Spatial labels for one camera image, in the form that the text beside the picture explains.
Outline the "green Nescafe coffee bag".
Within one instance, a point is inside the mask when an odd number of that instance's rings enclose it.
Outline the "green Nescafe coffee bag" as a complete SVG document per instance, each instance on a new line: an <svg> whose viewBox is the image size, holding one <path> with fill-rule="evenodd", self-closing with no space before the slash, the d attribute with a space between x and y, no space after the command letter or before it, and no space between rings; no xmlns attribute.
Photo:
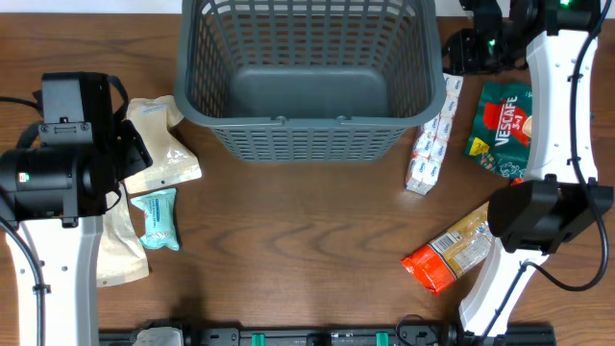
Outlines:
<svg viewBox="0 0 615 346"><path fill-rule="evenodd" d="M464 155L498 176L522 179L529 159L531 111L529 85L486 82Z"/></svg>

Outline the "teal wet wipes pack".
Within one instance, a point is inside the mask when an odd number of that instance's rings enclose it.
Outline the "teal wet wipes pack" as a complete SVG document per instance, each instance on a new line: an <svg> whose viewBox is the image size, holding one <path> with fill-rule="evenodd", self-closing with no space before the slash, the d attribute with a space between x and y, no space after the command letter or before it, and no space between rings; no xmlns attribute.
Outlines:
<svg viewBox="0 0 615 346"><path fill-rule="evenodd" d="M139 241L145 249L180 250L174 220L176 194L176 188L167 188L131 199L131 204L144 214L145 233Z"/></svg>

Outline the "white tissue pack box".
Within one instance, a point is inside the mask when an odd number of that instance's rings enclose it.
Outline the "white tissue pack box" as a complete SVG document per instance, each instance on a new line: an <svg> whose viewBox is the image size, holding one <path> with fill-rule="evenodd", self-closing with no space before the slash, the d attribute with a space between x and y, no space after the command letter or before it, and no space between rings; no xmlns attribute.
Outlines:
<svg viewBox="0 0 615 346"><path fill-rule="evenodd" d="M444 74L446 98L440 113L417 131L408 170L406 190L426 195L438 181L451 137L463 78Z"/></svg>

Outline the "dark grey plastic basket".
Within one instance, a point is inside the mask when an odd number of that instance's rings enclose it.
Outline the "dark grey plastic basket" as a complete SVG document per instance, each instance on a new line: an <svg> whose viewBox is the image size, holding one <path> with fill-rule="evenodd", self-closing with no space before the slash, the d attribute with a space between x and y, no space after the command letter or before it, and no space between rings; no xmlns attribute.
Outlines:
<svg viewBox="0 0 615 346"><path fill-rule="evenodd" d="M429 0L184 0L175 101L245 161L373 161L446 97Z"/></svg>

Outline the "red spaghetti pasta packet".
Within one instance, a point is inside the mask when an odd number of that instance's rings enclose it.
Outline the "red spaghetti pasta packet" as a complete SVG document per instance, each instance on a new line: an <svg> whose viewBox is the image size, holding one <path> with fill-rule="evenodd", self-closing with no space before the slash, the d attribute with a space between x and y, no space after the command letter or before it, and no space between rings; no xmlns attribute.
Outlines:
<svg viewBox="0 0 615 346"><path fill-rule="evenodd" d="M401 260L424 288L438 295L483 261L492 244L485 202Z"/></svg>

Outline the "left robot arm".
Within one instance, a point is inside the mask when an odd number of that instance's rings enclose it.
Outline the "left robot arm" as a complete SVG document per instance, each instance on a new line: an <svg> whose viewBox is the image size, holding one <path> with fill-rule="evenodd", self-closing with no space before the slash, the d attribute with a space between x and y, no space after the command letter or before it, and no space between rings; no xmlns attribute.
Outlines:
<svg viewBox="0 0 615 346"><path fill-rule="evenodd" d="M110 193L153 163L120 80L45 73L40 115L1 156L1 228L17 281L22 345L99 342L96 270Z"/></svg>

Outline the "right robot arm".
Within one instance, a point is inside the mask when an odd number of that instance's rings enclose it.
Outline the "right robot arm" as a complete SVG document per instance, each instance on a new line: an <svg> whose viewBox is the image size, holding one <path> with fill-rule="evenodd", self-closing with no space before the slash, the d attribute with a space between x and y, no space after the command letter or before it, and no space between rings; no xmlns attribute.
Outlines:
<svg viewBox="0 0 615 346"><path fill-rule="evenodd" d="M590 226L600 232L598 275L609 244L603 217L614 190L601 185L591 144L590 88L598 36L610 10L601 0L466 0L474 25L443 53L454 75L527 69L532 136L523 181L497 190L487 220L494 239L477 281L458 307L460 345L506 345L508 319L529 279L560 245Z"/></svg>

